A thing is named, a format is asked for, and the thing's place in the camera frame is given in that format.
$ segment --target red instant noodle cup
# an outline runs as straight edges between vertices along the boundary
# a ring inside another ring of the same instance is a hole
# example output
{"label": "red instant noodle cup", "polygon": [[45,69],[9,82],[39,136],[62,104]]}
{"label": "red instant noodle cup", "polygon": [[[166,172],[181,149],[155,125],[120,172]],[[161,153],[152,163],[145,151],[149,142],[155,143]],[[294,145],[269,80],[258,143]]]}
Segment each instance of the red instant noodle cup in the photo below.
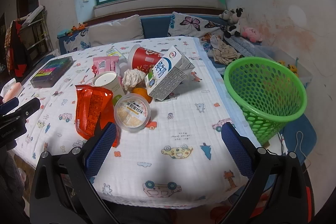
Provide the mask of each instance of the red instant noodle cup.
{"label": "red instant noodle cup", "polygon": [[138,69],[148,73],[161,59],[163,54],[155,52],[139,45],[134,45],[128,56],[128,68]]}

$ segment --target pink plush toy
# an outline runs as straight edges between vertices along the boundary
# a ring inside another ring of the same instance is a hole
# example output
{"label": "pink plush toy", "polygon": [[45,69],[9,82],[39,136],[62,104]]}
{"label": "pink plush toy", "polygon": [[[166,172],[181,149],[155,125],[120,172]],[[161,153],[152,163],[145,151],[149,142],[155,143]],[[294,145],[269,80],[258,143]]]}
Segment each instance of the pink plush toy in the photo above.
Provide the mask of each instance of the pink plush toy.
{"label": "pink plush toy", "polygon": [[263,39],[260,36],[260,33],[255,28],[244,27],[244,32],[242,32],[241,35],[245,38],[248,38],[252,43],[263,41]]}

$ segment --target window sill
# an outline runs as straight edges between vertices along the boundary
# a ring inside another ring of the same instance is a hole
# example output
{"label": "window sill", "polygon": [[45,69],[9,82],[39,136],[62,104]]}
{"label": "window sill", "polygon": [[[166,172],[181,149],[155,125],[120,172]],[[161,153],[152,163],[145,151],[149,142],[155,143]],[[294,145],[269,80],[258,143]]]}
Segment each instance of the window sill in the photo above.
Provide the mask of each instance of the window sill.
{"label": "window sill", "polygon": [[215,8],[225,10],[218,0],[116,0],[93,7],[95,17],[155,8]]}

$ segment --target white milk carton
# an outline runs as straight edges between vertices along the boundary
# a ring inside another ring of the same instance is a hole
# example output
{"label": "white milk carton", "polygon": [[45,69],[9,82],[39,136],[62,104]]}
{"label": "white milk carton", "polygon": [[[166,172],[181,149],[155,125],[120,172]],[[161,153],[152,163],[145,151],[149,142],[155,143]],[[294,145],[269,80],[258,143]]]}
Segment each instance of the white milk carton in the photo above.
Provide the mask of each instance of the white milk carton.
{"label": "white milk carton", "polygon": [[145,77],[149,96],[163,101],[195,66],[172,46]]}

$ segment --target cloud print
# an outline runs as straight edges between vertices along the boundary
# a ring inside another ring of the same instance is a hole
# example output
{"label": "cloud print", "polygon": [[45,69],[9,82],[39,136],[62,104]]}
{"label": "cloud print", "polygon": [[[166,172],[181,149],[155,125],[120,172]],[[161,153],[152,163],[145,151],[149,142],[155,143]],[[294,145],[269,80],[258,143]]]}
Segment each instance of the cloud print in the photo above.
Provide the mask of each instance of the cloud print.
{"label": "cloud print", "polygon": [[137,162],[137,165],[143,166],[143,167],[150,167],[152,164],[149,162]]}

